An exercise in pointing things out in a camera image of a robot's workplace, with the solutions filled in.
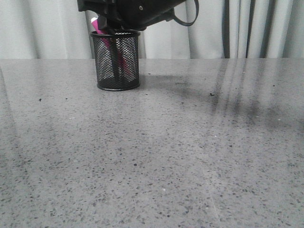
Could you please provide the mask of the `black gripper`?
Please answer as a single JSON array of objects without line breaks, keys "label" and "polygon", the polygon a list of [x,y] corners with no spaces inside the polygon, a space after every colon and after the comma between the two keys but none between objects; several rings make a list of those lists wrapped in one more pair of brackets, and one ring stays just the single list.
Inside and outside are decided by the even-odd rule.
[{"label": "black gripper", "polygon": [[177,18],[174,7],[182,0],[78,0],[79,11],[93,11],[98,15],[98,29],[106,27],[125,30],[145,30],[163,20],[174,20],[189,26]]}]

